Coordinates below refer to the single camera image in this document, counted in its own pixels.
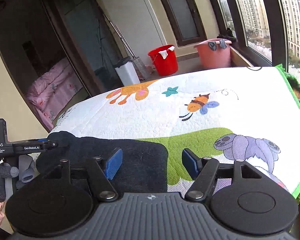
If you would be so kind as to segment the grey gloved left hand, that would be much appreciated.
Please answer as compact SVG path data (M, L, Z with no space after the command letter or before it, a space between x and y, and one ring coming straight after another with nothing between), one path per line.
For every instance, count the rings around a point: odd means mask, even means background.
M27 169L22 170L21 180L16 182L16 188L18 190L34 179L34 168L36 167L36 164L33 160L31 162L27 161L27 164L29 166ZM18 177L19 169L17 167L5 165L3 163L0 164L0 203L3 203L6 200L6 179Z

